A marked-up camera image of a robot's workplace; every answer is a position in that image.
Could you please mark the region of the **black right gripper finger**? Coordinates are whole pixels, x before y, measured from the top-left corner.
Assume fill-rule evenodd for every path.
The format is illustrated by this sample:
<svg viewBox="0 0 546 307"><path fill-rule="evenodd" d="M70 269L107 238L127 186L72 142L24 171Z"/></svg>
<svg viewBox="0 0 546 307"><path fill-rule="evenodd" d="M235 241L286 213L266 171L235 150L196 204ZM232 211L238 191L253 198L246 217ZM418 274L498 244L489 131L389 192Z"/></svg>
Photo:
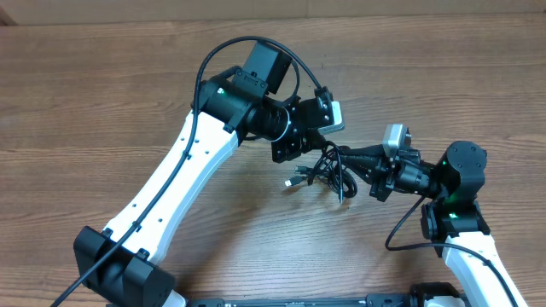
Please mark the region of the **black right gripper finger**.
<svg viewBox="0 0 546 307"><path fill-rule="evenodd" d="M384 177L382 159L368 155L341 155L341 162L352 172L363 179L367 184L373 185Z"/></svg>
<svg viewBox="0 0 546 307"><path fill-rule="evenodd" d="M380 144L364 148L340 147L342 156L383 156L384 154L384 148Z"/></svg>

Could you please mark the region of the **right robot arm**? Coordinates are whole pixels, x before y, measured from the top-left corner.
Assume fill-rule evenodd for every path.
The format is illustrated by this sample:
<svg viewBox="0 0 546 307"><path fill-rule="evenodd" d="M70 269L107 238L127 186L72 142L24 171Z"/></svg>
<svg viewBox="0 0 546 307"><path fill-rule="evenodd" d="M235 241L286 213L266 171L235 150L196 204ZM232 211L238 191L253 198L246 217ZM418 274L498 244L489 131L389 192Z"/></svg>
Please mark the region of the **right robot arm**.
<svg viewBox="0 0 546 307"><path fill-rule="evenodd" d="M381 145L339 152L340 162L384 201L390 193L417 194L425 242L405 250L431 247L461 284L472 306L523 306L526 301L498 256L491 229L477 201L485 184L487 152L468 141L451 143L435 164L410 146Z"/></svg>

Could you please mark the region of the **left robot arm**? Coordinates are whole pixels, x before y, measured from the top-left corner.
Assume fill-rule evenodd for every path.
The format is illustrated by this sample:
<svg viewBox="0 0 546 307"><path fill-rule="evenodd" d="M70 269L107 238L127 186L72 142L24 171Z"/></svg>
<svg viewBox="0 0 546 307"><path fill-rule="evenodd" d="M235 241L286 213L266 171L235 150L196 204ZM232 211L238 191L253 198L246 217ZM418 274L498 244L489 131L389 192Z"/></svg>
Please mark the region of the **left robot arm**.
<svg viewBox="0 0 546 307"><path fill-rule="evenodd" d="M217 168L247 138L268 140L275 162L322 145L341 129L340 104L322 85L314 97L276 101L288 69L307 65L290 49L255 37L243 66L198 75L176 142L136 197L102 230L84 227L73 243L77 284L112 306L184 306L175 278L161 268L179 224Z"/></svg>

